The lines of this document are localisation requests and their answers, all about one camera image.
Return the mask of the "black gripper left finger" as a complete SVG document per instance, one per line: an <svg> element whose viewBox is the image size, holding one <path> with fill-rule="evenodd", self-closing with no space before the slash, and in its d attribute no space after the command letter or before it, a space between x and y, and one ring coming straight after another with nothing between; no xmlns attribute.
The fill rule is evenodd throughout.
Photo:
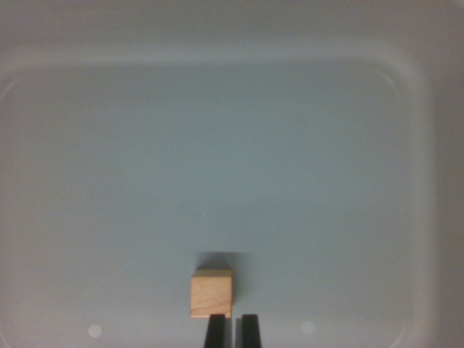
<svg viewBox="0 0 464 348"><path fill-rule="evenodd" d="M204 340L204 348L223 348L225 344L225 315L210 316Z"/></svg>

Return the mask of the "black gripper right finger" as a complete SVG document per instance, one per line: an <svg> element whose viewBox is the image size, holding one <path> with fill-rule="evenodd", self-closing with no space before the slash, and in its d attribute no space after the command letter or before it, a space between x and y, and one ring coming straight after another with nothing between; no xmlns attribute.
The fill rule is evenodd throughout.
<svg viewBox="0 0 464 348"><path fill-rule="evenodd" d="M236 347L262 347L258 315L245 314L236 320Z"/></svg>

